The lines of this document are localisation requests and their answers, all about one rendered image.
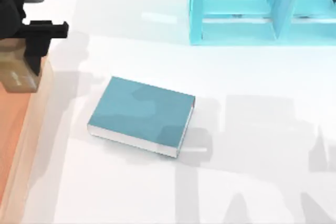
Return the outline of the shallow salmon-coloured box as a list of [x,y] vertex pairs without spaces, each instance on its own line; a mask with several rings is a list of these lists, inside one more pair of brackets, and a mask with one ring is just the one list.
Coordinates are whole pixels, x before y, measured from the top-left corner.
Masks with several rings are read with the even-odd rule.
[[24,215],[41,125],[54,72],[42,61],[36,93],[7,93],[0,84],[0,224],[20,224]]

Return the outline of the teal book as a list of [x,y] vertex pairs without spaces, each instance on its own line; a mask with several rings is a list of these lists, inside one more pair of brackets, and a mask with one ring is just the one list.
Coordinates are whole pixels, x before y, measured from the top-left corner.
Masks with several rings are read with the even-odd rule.
[[195,107],[195,96],[112,77],[88,123],[88,132],[177,158]]

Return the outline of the light blue rack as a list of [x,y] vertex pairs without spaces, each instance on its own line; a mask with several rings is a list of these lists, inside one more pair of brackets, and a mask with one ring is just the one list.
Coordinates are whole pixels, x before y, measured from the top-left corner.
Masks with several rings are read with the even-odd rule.
[[336,46],[336,0],[188,0],[192,45]]

